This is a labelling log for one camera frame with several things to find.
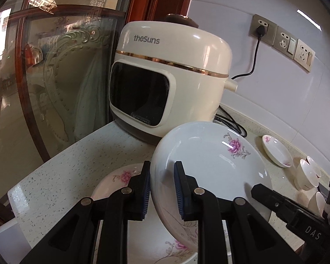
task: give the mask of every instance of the electrical outlet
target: electrical outlet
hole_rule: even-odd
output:
[[[262,37],[261,40],[272,46],[274,44],[277,24],[273,23],[272,21],[269,21],[268,19],[265,19],[262,16],[255,14],[251,22],[251,27],[249,28],[249,34],[258,37],[255,30],[260,25],[266,27],[266,35]]]
[[[298,39],[294,60],[310,72],[312,70],[314,58],[315,51]]]
[[[297,47],[297,38],[288,31],[278,26],[273,47],[293,59]]]

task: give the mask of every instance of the white tiled wall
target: white tiled wall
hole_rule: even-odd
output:
[[[200,29],[229,43],[231,77],[251,70],[257,42],[248,35],[253,14],[282,26],[314,49],[312,72],[261,43],[253,75],[236,79],[237,92],[226,90],[222,103],[272,129],[330,173],[330,15],[319,0],[192,0],[188,16]]]

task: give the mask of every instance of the gold trim band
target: gold trim band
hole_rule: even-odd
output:
[[[208,70],[204,70],[204,69],[200,69],[200,68],[194,68],[194,67],[189,66],[189,65],[184,65],[184,64],[173,62],[173,61],[167,61],[167,60],[160,59],[160,58],[152,58],[152,57],[147,57],[147,56],[141,55],[141,54],[123,52],[123,51],[119,51],[119,50],[116,50],[116,53],[123,54],[123,55],[126,55],[128,57],[141,58],[141,59],[145,59],[147,61],[154,61],[154,62],[158,62],[158,63],[161,63],[161,64],[174,66],[176,68],[182,68],[182,69],[185,69],[185,70],[194,71],[196,73],[200,73],[200,74],[204,74],[204,75],[209,75],[209,76],[214,76],[214,77],[219,77],[219,78],[229,77],[228,74],[221,74],[221,73],[216,73],[216,72],[212,72],[212,71],[208,71]]]

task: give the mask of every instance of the appliance viewing window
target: appliance viewing window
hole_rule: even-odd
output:
[[[111,72],[110,101],[122,112],[156,126],[169,95],[169,80],[158,72],[117,62]]]

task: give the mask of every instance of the brown knob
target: brown knob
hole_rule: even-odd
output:
[[[179,14],[168,14],[166,15],[164,21],[168,23],[182,24],[197,29],[199,27],[198,24],[195,21],[193,21],[191,18]]]

